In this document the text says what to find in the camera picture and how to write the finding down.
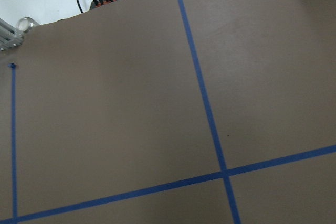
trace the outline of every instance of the blue tape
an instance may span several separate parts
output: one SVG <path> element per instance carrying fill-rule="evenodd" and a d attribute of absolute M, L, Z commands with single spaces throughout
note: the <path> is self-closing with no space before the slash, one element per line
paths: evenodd
<path fill-rule="evenodd" d="M 245 165 L 245 166 L 229 169 L 227 173 L 229 176 L 234 176 L 234 175 L 238 175 L 242 173 L 252 172 L 255 170 L 265 169 L 268 167 L 293 163 L 293 162 L 301 161 L 301 160 L 308 159 L 308 158 L 327 155 L 327 154 L 331 154 L 335 152 L 336 152 L 336 145 L 332 145 L 332 146 L 316 149 L 313 151 L 302 152 L 298 154 L 289 155 L 286 157 L 275 158 L 275 159 L 263 161 L 260 163 L 255 163 L 251 165 Z"/>
<path fill-rule="evenodd" d="M 11 63 L 8 65 L 12 69 L 12 201 L 13 201 L 13 218 L 17 218 L 17 181 L 16 181 L 16 65 Z"/>
<path fill-rule="evenodd" d="M 198 176 L 198 177 L 194 177 L 194 178 L 188 178 L 188 179 L 179 180 L 179 181 L 176 181 L 176 182 L 171 182 L 171 183 L 167 183 L 167 184 L 163 184 L 163 185 L 159 185 L 159 186 L 154 186 L 154 187 L 149 187 L 149 188 L 140 189 L 140 190 L 136 190 L 136 191 L 131 191 L 129 193 L 118 194 L 118 195 L 109 196 L 109 197 L 100 198 L 100 199 L 95 199 L 95 200 L 91 200 L 91 201 L 86 201 L 86 202 L 82 202 L 82 203 L 78 203 L 78 204 L 74 204 L 74 205 L 70 205 L 70 206 L 66 206 L 66 207 L 60 207 L 60 208 L 56 208 L 56 209 L 52 209 L 52 210 L 38 212 L 38 213 L 35 213 L 35 214 L 21 216 L 21 217 L 17 218 L 17 221 L 18 222 L 23 222 L 23 221 L 29 221 L 29 220 L 44 218 L 44 217 L 48 217 L 48 216 L 52 216 L 52 215 L 64 214 L 66 212 L 76 211 L 76 210 L 85 209 L 85 208 L 89 208 L 89 207 L 100 206 L 100 205 L 104 205 L 104 204 L 108 204 L 108 203 L 112 203 L 112 202 L 116 202 L 116 201 L 131 199 L 131 198 L 140 197 L 140 196 L 144 196 L 144 195 L 148 195 L 148 194 L 158 193 L 158 192 L 161 192 L 161 191 L 176 189 L 176 188 L 189 186 L 189 185 L 194 185 L 194 184 L 199 184 L 199 183 L 203 183 L 203 182 L 208 182 L 208 181 L 211 181 L 211 180 L 220 179 L 220 178 L 222 178 L 222 176 L 223 176 L 222 172 L 216 172 L 216 173 L 202 175 L 202 176 Z"/>
<path fill-rule="evenodd" d="M 209 123 L 209 126 L 210 126 L 211 135 L 212 135 L 213 142 L 214 142 L 214 145 L 215 145 L 218 162 L 219 162 L 219 165 L 220 165 L 220 169 L 223 173 L 224 185 L 225 185 L 228 201 L 229 201 L 231 212 L 232 212 L 232 218 L 233 218 L 235 224 L 240 224 L 241 221 L 240 221 L 240 217 L 239 217 L 239 212 L 238 212 L 235 196 L 234 196 L 234 193 L 233 193 L 230 178 L 226 174 L 227 167 L 226 167 L 226 163 L 225 163 L 225 159 L 224 159 L 224 154 L 223 154 L 222 147 L 220 145 L 219 136 L 218 136 L 218 132 L 217 132 L 217 128 L 216 128 L 216 123 L 215 123 L 215 120 L 214 120 L 214 116 L 213 116 L 213 113 L 212 113 L 210 101 L 209 101 L 208 94 L 207 94 L 207 91 L 206 91 L 206 87 L 205 87 L 205 83 L 204 83 L 204 79 L 203 79 L 203 75 L 202 75 L 201 65 L 200 65 L 199 60 L 198 60 L 198 55 L 197 55 L 197 50 L 196 50 L 193 34 L 191 32 L 191 28 L 190 28 L 190 24 L 189 24 L 187 12 L 186 12 L 183 0 L 178 0 L 178 5 L 180 7 L 182 20 L 183 20 L 183 24 L 184 24 L 184 29 L 185 29 L 185 32 L 186 32 L 186 35 L 187 35 L 190 52 L 191 52 L 192 59 L 193 59 L 193 62 L 194 62 L 194 67 L 195 67 L 195 71 L 196 71 L 196 75 L 197 75 L 197 80 L 198 80 L 199 88 L 201 90 L 202 99 L 203 99 L 203 103 L 204 103 L 204 108 L 205 108 L 205 111 L 206 111 L 208 123 Z"/>
<path fill-rule="evenodd" d="M 6 220 L 0 220 L 0 224 L 15 224 L 14 219 L 6 219 Z"/>

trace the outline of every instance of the blue painter's tape line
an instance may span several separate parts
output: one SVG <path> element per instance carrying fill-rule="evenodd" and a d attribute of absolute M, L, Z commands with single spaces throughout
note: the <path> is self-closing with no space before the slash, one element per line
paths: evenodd
<path fill-rule="evenodd" d="M 104 204 L 108 204 L 108 203 L 112 203 L 116 201 L 121 201 L 125 199 L 131 199 L 131 198 L 149 195 L 153 193 L 159 193 L 161 191 L 166 191 L 166 190 L 176 189 L 176 188 L 180 188 L 184 186 L 199 184 L 199 183 L 203 183 L 203 182 L 207 182 L 207 181 L 211 181 L 215 179 L 220 179 L 222 177 L 223 177 L 222 172 L 211 173 L 211 174 L 202 175 L 202 176 L 198 176 L 194 178 L 188 178 L 184 180 L 179 180 L 176 182 L 171 182 L 171 183 L 167 183 L 167 184 L 163 184 L 159 186 L 131 191 L 129 193 L 118 194 L 118 195 L 109 196 L 106 198 L 95 199 L 95 200 L 86 201 L 86 202 L 82 202 L 82 203 L 78 203 L 78 204 L 74 204 L 70 206 L 65 206 L 65 207 L 60 207 L 60 208 L 56 208 L 52 210 L 38 212 L 35 214 L 25 215 L 25 216 L 18 217 L 17 221 L 23 222 L 23 221 L 44 218 L 44 217 L 48 217 L 52 215 L 64 214 L 66 212 L 72 212 L 72 211 L 76 211 L 80 209 L 100 206 L 100 205 L 104 205 Z"/>
<path fill-rule="evenodd" d="M 232 189 L 232 186 L 231 186 L 230 178 L 226 174 L 227 167 L 226 167 L 226 163 L 225 163 L 225 159 L 224 159 L 224 154 L 223 154 L 222 147 L 220 145 L 219 136 L 218 136 L 218 132 L 217 132 L 217 128 L 216 128 L 216 123 L 215 123 L 215 120 L 214 120 L 214 116 L 213 116 L 213 113 L 212 113 L 210 101 L 209 101 L 208 94 L 207 94 L 207 91 L 206 91 L 206 86 L 205 86 L 205 82 L 204 82 L 203 75 L 202 75 L 201 65 L 200 65 L 199 60 L 198 60 L 198 55 L 197 55 L 197 50 L 196 50 L 193 34 L 191 32 L 191 28 L 190 28 L 190 24 L 189 24 L 187 12 L 186 12 L 183 0 L 178 0 L 178 5 L 180 7 L 181 16 L 182 16 L 182 20 L 183 20 L 183 24 L 184 24 L 184 29 L 185 29 L 185 32 L 186 32 L 186 35 L 187 35 L 189 48 L 190 48 L 190 52 L 191 52 L 191 55 L 192 55 L 192 59 L 193 59 L 193 63 L 194 63 L 194 67 L 195 67 L 195 71 L 196 71 L 196 75 L 197 75 L 199 88 L 200 88 L 201 94 L 202 94 L 204 108 L 205 108 L 205 111 L 206 111 L 208 123 L 209 123 L 209 126 L 210 126 L 211 135 L 212 135 L 213 142 L 214 142 L 215 149 L 216 149 L 218 162 L 219 162 L 219 165 L 220 165 L 220 169 L 223 172 L 224 185 L 225 185 L 225 188 L 226 188 L 226 193 L 227 193 L 228 201 L 229 201 L 231 212 L 232 212 L 232 217 L 233 217 L 233 220 L 234 220 L 235 224 L 240 224 L 241 221 L 240 221 L 240 217 L 239 217 L 239 212 L 238 212 L 236 200 L 235 200 L 235 197 L 234 197 L 234 193 L 233 193 L 233 189 Z"/>
<path fill-rule="evenodd" d="M 12 198 L 13 218 L 17 218 L 17 181 L 16 181 L 16 65 L 8 65 L 12 69 Z"/>
<path fill-rule="evenodd" d="M 0 224 L 14 224 L 16 223 L 14 219 L 0 220 Z"/>
<path fill-rule="evenodd" d="M 265 169 L 268 167 L 293 163 L 293 162 L 301 161 L 301 160 L 308 159 L 308 158 L 327 155 L 327 154 L 331 154 L 335 152 L 336 152 L 336 145 L 332 145 L 332 146 L 316 149 L 313 151 L 302 152 L 298 154 L 289 155 L 286 157 L 275 158 L 275 159 L 263 161 L 260 163 L 255 163 L 255 164 L 250 164 L 250 165 L 245 165 L 245 166 L 229 169 L 227 173 L 229 176 L 234 176 L 234 175 L 238 175 L 242 173 L 253 172 L 255 170 Z"/>

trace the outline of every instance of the brown cardboard surface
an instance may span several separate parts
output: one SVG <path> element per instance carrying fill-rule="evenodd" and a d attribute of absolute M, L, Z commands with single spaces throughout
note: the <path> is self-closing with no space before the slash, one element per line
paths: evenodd
<path fill-rule="evenodd" d="M 20 47 L 20 215 L 219 171 L 177 0 L 155 1 L 37 27 Z"/>
<path fill-rule="evenodd" d="M 231 177 L 242 223 L 334 224 L 336 154 Z"/>
<path fill-rule="evenodd" d="M 335 144 L 334 39 L 302 0 L 184 2 L 229 168 Z"/>
<path fill-rule="evenodd" d="M 0 220 L 12 217 L 11 80 L 12 70 L 0 61 Z"/>
<path fill-rule="evenodd" d="M 228 168 L 335 144 L 336 36 L 325 28 L 336 2 L 317 2 L 184 0 Z M 20 216 L 220 170 L 177 0 L 122 0 L 39 26 L 9 54 Z M 12 214 L 5 61 L 0 220 Z M 333 223 L 334 160 L 231 177 L 242 223 Z M 219 179 L 30 222 L 232 218 Z"/>
<path fill-rule="evenodd" d="M 231 224 L 233 222 L 223 181 L 220 179 L 26 223 Z"/>

